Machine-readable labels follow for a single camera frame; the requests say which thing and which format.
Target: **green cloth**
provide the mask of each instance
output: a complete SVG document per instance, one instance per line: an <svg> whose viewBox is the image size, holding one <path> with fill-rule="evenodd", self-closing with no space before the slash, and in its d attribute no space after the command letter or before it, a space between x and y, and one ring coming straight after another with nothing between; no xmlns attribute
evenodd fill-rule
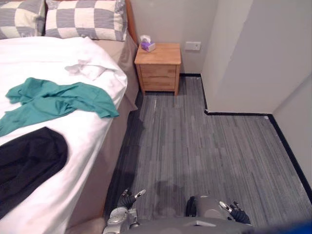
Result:
<svg viewBox="0 0 312 234"><path fill-rule="evenodd" d="M28 78L9 90L6 97L22 106L0 119L0 136L17 128L68 115L76 109L96 112L100 118L119 116L111 97L101 88L85 83L57 85Z"/></svg>

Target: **white bedsheet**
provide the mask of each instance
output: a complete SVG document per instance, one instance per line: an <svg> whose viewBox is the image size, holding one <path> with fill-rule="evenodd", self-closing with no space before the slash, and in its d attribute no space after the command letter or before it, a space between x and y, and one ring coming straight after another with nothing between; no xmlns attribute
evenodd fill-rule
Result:
<svg viewBox="0 0 312 234"><path fill-rule="evenodd" d="M90 65L102 74L95 80L81 73L71 75L67 66ZM0 40L0 118L10 104L7 91L28 77L47 79L57 84L84 82L104 89L116 107L124 95L127 77L100 47L88 38L57 39L32 37ZM0 137L0 145L25 133L47 126L63 134L68 144L68 160L64 168L45 181L21 204L0 220L1 234L61 234L75 207L86 178L112 122L96 113L76 110L54 120L26 126Z"/></svg>

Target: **checkered pillow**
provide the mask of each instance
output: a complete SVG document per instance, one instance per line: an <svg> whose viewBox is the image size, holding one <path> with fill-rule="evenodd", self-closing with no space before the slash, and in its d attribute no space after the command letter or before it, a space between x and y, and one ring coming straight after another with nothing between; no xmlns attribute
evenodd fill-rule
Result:
<svg viewBox="0 0 312 234"><path fill-rule="evenodd" d="M124 41L127 15L124 0L46 0L45 35Z"/></svg>
<svg viewBox="0 0 312 234"><path fill-rule="evenodd" d="M0 2L0 39L41 36L44 0Z"/></svg>

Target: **electrical outlet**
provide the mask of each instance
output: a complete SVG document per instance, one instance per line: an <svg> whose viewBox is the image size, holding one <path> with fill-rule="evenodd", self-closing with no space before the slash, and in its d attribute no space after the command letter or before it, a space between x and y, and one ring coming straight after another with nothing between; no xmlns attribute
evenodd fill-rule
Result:
<svg viewBox="0 0 312 234"><path fill-rule="evenodd" d="M185 50L200 50L200 41L187 41L185 42Z"/></svg>

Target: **wooden bedside table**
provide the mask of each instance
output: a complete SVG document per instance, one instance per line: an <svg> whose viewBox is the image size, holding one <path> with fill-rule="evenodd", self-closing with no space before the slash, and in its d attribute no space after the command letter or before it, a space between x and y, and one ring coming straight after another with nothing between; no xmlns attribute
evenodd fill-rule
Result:
<svg viewBox="0 0 312 234"><path fill-rule="evenodd" d="M180 44L156 43L156 49L146 52L141 48L136 54L136 69L143 95L145 91L179 91Z"/></svg>

